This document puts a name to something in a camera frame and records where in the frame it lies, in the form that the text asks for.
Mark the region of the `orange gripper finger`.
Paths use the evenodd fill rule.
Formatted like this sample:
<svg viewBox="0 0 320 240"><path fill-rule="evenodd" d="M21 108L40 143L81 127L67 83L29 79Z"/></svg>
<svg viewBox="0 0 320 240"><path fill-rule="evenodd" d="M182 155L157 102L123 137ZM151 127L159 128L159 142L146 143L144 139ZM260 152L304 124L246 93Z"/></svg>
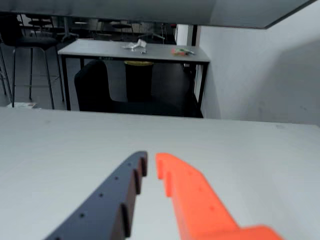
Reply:
<svg viewBox="0 0 320 240"><path fill-rule="evenodd" d="M182 240L280 240L265 225L240 227L204 175L169 153L157 153L157 177L171 198Z"/></svg>

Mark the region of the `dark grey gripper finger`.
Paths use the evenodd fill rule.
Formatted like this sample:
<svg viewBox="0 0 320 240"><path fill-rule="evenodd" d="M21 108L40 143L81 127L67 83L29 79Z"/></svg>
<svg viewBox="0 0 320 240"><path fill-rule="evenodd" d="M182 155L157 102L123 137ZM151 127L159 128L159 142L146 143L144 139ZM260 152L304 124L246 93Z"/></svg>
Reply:
<svg viewBox="0 0 320 240"><path fill-rule="evenodd" d="M137 151L49 236L48 240L125 240L131 236L136 196L147 176L148 154Z"/></svg>

